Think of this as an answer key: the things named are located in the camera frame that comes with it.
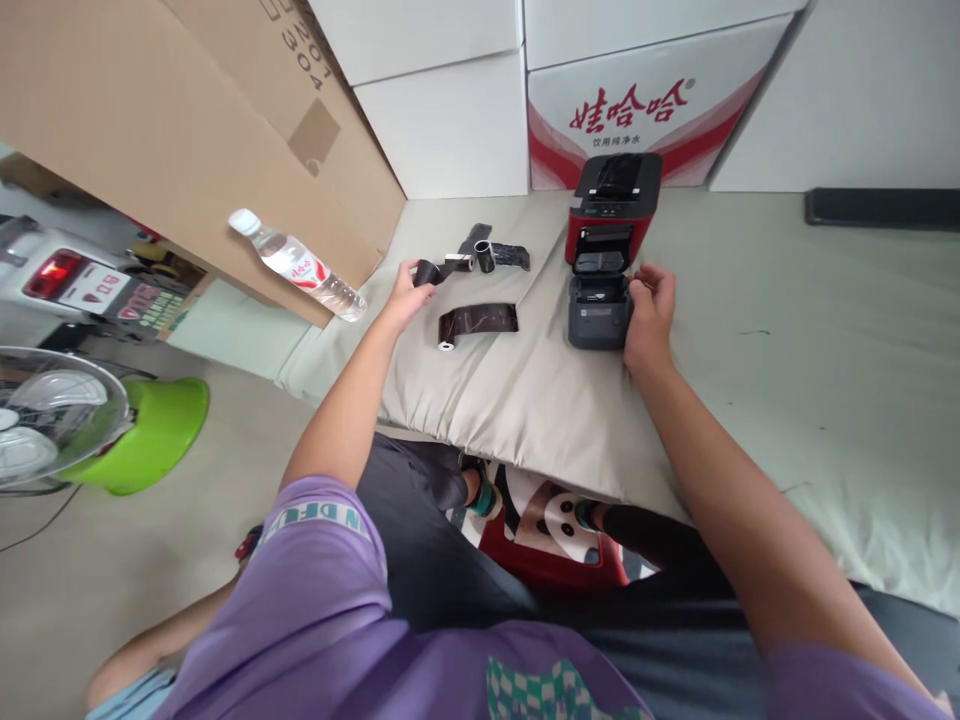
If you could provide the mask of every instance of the cable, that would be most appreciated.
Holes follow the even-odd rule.
[[[53,495],[62,490],[66,490],[73,483],[57,483],[43,490],[0,490],[0,500],[11,497],[41,497],[43,495]]]
[[[77,493],[80,492],[80,490],[81,490],[82,488],[83,488],[83,485],[77,485],[77,489],[74,490],[72,493],[70,493],[70,497],[68,497],[68,498],[66,499],[66,501],[63,503],[63,505],[60,506],[60,509],[57,510],[57,511],[53,514],[53,517],[51,517],[49,520],[47,520],[47,522],[45,522],[45,523],[43,524],[43,526],[42,526],[39,530],[37,530],[37,531],[35,531],[35,532],[33,532],[33,533],[30,533],[29,535],[27,535],[25,538],[23,538],[23,539],[21,539],[21,540],[17,540],[15,543],[11,543],[10,545],[7,545],[7,546],[4,547],[4,548],[0,548],[0,553],[6,552],[7,550],[10,550],[11,548],[15,548],[17,545],[22,545],[22,544],[25,543],[27,540],[33,540],[33,538],[35,538],[37,535],[39,535],[39,534],[42,533],[44,530],[46,530],[48,527],[50,527],[50,526],[53,524],[53,521],[56,520],[58,517],[60,517],[60,513],[62,513],[64,510],[67,509],[67,505],[69,505],[69,504],[73,501],[73,499],[77,496]]]

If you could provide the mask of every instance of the hand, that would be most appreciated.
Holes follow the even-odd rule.
[[[378,318],[389,324],[398,334],[407,329],[413,316],[437,293],[436,286],[429,283],[418,288],[413,286],[410,271],[417,266],[417,262],[419,261],[404,260],[400,263],[397,281],[393,284],[390,298]]]
[[[627,329],[623,362],[633,375],[673,367],[670,355],[670,326],[677,297],[677,279],[673,273],[644,263],[630,280],[633,315]]]

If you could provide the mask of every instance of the green bucket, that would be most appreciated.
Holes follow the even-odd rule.
[[[193,445],[210,407],[203,380],[137,380],[124,383],[136,424],[99,457],[62,470],[72,483],[101,485],[112,495],[132,495],[164,477]]]

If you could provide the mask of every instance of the leg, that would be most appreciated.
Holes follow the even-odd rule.
[[[578,506],[577,515],[581,524],[606,533],[661,570],[716,566],[696,528],[650,510],[588,501]]]
[[[470,499],[458,458],[446,445],[378,434],[357,488],[387,551],[394,614],[416,632],[489,627],[538,612],[523,583],[444,517]]]
[[[954,618],[863,586],[857,592],[934,695],[960,692]],[[547,619],[603,652],[658,718],[766,717],[763,660],[720,574],[665,570]]]
[[[174,655],[196,640],[213,621],[227,598],[233,594],[233,589],[244,567],[245,565],[241,565],[233,579],[223,587],[149,630],[144,630],[111,655],[97,670],[87,688],[87,712],[100,707],[117,693],[130,688],[150,673],[157,673],[157,666],[161,660]],[[159,704],[158,698],[165,697],[166,693],[169,693],[173,677],[172,673],[167,674],[169,677],[165,679],[158,677],[154,681],[162,685],[156,689],[158,694],[153,698],[157,701],[155,704]]]

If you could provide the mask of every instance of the bottle label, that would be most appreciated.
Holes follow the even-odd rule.
[[[330,271],[316,256],[307,253],[299,263],[281,274],[304,292],[311,292],[320,287]]]

